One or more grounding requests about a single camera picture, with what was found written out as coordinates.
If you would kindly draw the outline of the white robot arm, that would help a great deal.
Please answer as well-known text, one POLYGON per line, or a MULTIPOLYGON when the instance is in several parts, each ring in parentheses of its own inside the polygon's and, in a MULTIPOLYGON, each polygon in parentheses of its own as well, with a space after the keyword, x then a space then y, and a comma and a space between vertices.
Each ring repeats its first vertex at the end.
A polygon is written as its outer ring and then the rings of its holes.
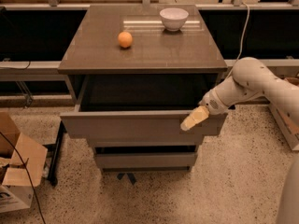
MULTIPOLYGON (((293 123, 299 124, 299 87, 275 76, 260 60, 246 57, 236 61, 223 82, 203 96, 180 128, 188 131, 209 116, 224 114, 232 105, 261 96, 293 123)), ((298 156, 283 186, 276 224, 299 224, 298 156)))

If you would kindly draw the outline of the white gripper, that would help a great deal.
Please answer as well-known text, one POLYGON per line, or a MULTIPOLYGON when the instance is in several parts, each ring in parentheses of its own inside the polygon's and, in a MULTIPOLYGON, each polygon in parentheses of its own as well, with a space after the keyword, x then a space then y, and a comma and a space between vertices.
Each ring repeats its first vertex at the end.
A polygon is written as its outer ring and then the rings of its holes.
POLYGON ((228 110, 228 106, 225 105, 214 89, 207 92, 202 100, 188 117, 182 121, 180 128, 183 131, 188 131, 198 123, 206 120, 210 115, 224 114, 228 110))

